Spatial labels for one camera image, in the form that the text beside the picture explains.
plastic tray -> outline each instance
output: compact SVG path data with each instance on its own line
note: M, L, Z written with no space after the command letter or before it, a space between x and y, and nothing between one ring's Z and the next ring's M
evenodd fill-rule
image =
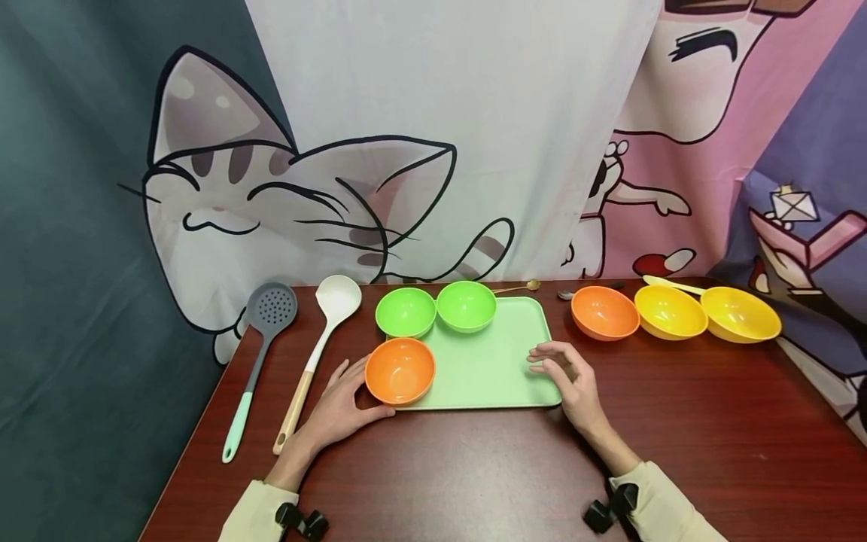
M497 316L464 335L438 317L421 338L436 358L436 377L424 397L401 410L552 407L560 403L547 375L532 373L527 353L551 340L542 305L531 297L502 297Z

sleeve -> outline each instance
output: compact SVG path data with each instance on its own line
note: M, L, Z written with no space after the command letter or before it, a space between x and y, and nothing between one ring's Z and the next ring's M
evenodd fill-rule
M298 494L253 480L223 524L219 542L278 542L283 528L274 514L284 502L298 504Z
M643 542L726 542L655 463L644 462L609 483L614 489L638 486L638 506L629 519Z

plastic bowl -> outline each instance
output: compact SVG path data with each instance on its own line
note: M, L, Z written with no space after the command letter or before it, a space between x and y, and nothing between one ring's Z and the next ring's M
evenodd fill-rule
M376 325L389 337L420 337L436 320L434 298L418 288L390 291L376 305Z
M434 383L434 375L434 354L422 341L409 337L380 344L364 367L370 393L392 406L418 401Z
M497 313L497 297L482 283L451 283L436 298L436 309L446 325L459 333L482 331Z
M572 297L571 308L575 325L598 341L618 341L638 329L635 304L611 288L584 286Z
M701 307L710 318L707 329L731 343L761 343L783 330L777 312L745 291L717 286L701 295Z
M644 286L636 293L642 327L666 341L683 341L707 329L707 314L689 294L668 286Z

yellow bowl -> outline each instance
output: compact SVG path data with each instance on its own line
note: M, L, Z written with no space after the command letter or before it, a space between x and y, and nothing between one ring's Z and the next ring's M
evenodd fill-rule
M783 330L776 311L745 291L726 286L711 288L702 294L701 307L710 317L707 329L732 343L761 343Z
M683 341L707 329L701 304L668 286L644 286L636 293L636 307L644 330L666 341Z

purple backdrop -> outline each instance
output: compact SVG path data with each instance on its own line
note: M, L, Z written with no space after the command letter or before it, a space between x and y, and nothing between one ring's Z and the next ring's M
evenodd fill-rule
M747 175L711 274L770 300L792 360L867 444L867 7Z

